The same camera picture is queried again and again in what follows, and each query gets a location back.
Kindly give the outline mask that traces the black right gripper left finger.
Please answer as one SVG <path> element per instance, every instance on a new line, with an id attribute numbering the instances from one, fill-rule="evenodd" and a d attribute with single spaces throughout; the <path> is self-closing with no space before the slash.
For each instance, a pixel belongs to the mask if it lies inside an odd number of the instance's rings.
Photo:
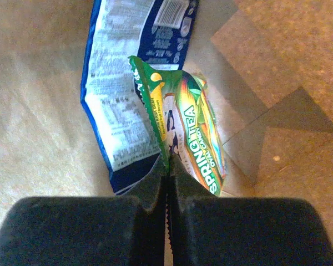
<path id="1" fill-rule="evenodd" d="M 0 228 L 0 265 L 163 265 L 165 181 L 157 160 L 114 197 L 27 197 Z"/>

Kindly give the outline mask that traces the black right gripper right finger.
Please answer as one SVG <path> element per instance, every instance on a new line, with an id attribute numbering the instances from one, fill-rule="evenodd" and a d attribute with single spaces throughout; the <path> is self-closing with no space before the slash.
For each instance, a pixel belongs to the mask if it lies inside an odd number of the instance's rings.
<path id="1" fill-rule="evenodd" d="M 333 265 L 319 214 L 298 198 L 217 197 L 173 156 L 169 233 L 175 265 Z"/>

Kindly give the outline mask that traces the green yellow candy packet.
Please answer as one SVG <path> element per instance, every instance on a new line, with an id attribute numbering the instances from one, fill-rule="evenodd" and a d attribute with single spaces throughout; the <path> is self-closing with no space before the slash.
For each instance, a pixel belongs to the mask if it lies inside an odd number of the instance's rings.
<path id="1" fill-rule="evenodd" d="M 183 70 L 156 70 L 136 56 L 129 64 L 165 168 L 178 156 L 191 176 L 220 196 L 228 169 L 207 82 Z"/>

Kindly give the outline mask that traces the brown paper bag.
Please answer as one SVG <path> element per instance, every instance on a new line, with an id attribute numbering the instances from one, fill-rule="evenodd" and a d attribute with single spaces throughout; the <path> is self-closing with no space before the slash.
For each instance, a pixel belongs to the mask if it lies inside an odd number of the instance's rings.
<path id="1" fill-rule="evenodd" d="M 92 1 L 0 1 L 0 224 L 20 198 L 107 196 L 80 104 Z M 333 228 L 333 1 L 200 1 L 184 65 L 209 83 L 232 196 L 311 202 Z"/>

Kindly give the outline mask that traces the dark blue cookie packet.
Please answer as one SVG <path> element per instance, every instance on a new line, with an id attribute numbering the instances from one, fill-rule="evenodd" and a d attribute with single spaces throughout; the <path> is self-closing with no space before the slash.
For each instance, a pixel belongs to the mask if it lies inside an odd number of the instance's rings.
<path id="1" fill-rule="evenodd" d="M 85 50 L 80 101 L 117 195 L 138 183 L 159 156 L 128 58 L 157 70 L 185 62 L 198 1 L 95 1 Z"/>

